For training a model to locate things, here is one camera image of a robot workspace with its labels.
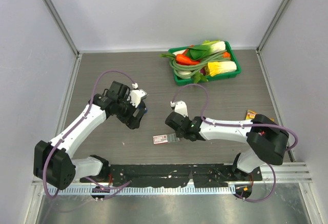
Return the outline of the blue stapler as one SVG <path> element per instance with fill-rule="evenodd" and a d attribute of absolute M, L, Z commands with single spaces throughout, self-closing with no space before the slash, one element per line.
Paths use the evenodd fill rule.
<path fill-rule="evenodd" d="M 147 113 L 148 112 L 148 109 L 147 108 L 139 108 L 139 110 L 143 111 L 144 113 Z"/>

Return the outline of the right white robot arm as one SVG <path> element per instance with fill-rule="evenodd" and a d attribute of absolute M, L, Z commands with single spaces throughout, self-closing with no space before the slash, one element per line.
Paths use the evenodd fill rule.
<path fill-rule="evenodd" d="M 249 145 L 247 151 L 238 153 L 234 159 L 231 173 L 236 180 L 244 180 L 263 164 L 282 165 L 289 140 L 286 130 L 261 114 L 249 120 L 219 121 L 200 116 L 189 119 L 171 112 L 165 124 L 178 138 L 190 141 L 221 139 Z"/>

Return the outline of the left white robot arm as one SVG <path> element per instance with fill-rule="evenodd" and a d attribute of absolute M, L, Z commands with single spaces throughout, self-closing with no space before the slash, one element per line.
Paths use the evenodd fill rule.
<path fill-rule="evenodd" d="M 93 94 L 82 113 L 49 142 L 41 140 L 34 148 L 33 174 L 59 190 L 72 181 L 90 177 L 104 182 L 110 174 L 109 162 L 97 155 L 73 159 L 84 140 L 111 116 L 129 129 L 137 129 L 147 111 L 147 93 L 133 85 L 113 81 L 102 94 Z"/>

